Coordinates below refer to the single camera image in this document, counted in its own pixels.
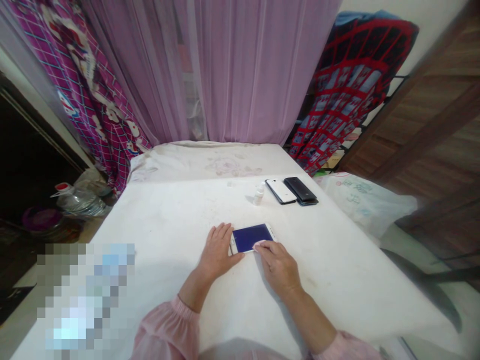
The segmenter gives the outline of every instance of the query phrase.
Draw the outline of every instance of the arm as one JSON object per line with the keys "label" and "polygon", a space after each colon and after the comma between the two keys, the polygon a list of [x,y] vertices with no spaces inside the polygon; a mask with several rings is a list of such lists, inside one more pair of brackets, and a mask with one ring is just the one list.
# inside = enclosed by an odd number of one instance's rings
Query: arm
{"label": "arm", "polygon": [[198,266],[178,296],[154,308],[141,321],[131,360],[198,358],[200,311],[210,287],[245,256],[228,255],[233,231],[230,225],[221,223],[211,228]]}
{"label": "arm", "polygon": [[302,288],[297,262],[281,243],[263,241],[254,250],[261,256],[266,280],[287,307],[316,360],[381,359],[367,343],[346,332],[337,332]]}

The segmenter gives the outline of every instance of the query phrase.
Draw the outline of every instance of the white phone case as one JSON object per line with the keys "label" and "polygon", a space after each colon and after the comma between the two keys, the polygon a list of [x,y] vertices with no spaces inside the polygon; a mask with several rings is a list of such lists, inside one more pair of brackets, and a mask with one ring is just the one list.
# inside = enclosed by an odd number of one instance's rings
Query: white phone case
{"label": "white phone case", "polygon": [[270,189],[276,194],[281,203],[293,203],[297,200],[295,194],[279,179],[268,179],[265,181]]}
{"label": "white phone case", "polygon": [[[275,237],[275,234],[274,234],[274,232],[272,231],[272,227],[270,226],[270,224],[269,224],[268,222],[266,222],[265,225],[266,225],[266,228],[268,229],[268,232],[270,233],[270,236],[271,236],[272,240],[273,240],[274,242],[277,242],[277,243],[278,243],[278,240],[277,240],[277,238]],[[254,251],[254,250],[252,249],[252,250],[249,250],[249,251],[245,251],[244,254],[245,254],[245,253],[250,253],[250,252],[252,252],[252,251]],[[230,247],[228,248],[228,256],[235,255],[235,254],[237,254],[238,252],[239,252],[239,251],[238,251],[238,249],[237,249],[237,243],[235,242],[235,237],[234,237],[234,235],[232,234],[232,235],[231,235],[231,239],[230,239]]]}

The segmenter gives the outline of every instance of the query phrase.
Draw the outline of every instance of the phone stack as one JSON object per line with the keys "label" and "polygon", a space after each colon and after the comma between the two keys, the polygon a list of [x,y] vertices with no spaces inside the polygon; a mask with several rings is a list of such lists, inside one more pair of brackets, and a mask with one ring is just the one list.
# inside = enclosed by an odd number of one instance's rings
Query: phone stack
{"label": "phone stack", "polygon": [[295,194],[296,200],[301,206],[319,203],[315,194],[298,177],[287,177],[283,183]]}
{"label": "phone stack", "polygon": [[282,205],[298,202],[301,206],[309,206],[319,203],[315,194],[298,177],[287,177],[284,181],[268,179],[265,183]]}

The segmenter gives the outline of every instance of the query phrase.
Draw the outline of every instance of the blue fabric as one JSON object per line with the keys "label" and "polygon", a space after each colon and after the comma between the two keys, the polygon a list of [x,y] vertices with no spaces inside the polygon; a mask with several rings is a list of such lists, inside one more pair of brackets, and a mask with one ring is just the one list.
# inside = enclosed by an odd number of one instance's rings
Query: blue fabric
{"label": "blue fabric", "polygon": [[358,11],[342,11],[335,19],[335,26],[345,25],[355,19],[369,20],[369,19],[394,19],[401,20],[400,17],[393,15],[385,10],[377,12],[358,12]]}

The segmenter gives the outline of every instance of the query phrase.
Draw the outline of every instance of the cartoon print fabric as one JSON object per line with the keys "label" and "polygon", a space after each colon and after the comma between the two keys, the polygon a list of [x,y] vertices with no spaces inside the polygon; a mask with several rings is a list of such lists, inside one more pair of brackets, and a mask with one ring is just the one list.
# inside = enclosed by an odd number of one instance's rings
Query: cartoon print fabric
{"label": "cartoon print fabric", "polygon": [[313,176],[384,101],[418,32],[411,22],[388,18],[333,27],[312,80],[315,102],[289,152],[308,174]]}
{"label": "cartoon print fabric", "polygon": [[130,159],[151,146],[73,0],[9,0],[63,107],[108,185],[120,194]]}

